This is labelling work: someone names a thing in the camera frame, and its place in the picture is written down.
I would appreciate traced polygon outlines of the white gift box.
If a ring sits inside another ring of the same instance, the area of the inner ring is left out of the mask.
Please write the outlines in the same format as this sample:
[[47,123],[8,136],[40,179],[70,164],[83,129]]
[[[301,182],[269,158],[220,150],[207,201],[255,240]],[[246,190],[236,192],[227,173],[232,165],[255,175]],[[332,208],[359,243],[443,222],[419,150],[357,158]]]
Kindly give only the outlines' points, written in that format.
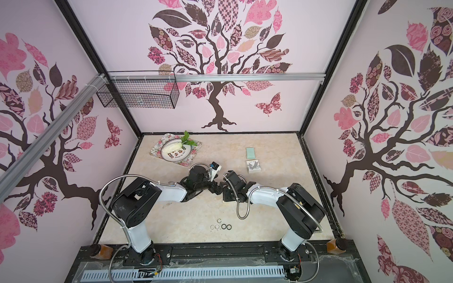
[[259,160],[247,160],[246,161],[246,165],[247,165],[247,171],[249,174],[252,174],[252,173],[258,173],[261,171],[261,165],[259,163]]

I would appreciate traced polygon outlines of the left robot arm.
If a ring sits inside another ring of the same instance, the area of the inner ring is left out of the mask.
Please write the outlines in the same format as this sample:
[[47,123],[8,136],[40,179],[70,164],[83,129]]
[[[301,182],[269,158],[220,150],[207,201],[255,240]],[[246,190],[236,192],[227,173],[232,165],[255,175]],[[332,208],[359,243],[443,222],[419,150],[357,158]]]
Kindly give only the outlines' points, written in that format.
[[219,195],[222,189],[215,181],[222,166],[197,163],[180,182],[162,184],[139,175],[112,201],[112,209],[126,238],[135,252],[141,254],[152,246],[145,219],[157,202],[187,202],[203,190]]

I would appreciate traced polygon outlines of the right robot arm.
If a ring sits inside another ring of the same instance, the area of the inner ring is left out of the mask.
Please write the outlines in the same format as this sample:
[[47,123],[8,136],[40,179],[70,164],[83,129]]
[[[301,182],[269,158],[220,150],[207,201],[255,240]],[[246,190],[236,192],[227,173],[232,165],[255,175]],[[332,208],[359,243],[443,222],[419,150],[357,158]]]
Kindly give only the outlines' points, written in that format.
[[234,171],[223,176],[237,203],[236,213],[240,220],[247,219],[252,204],[279,209],[289,230],[280,240],[286,251],[294,252],[315,233],[322,233],[321,221],[326,215],[324,207],[300,184],[273,188],[245,181]]

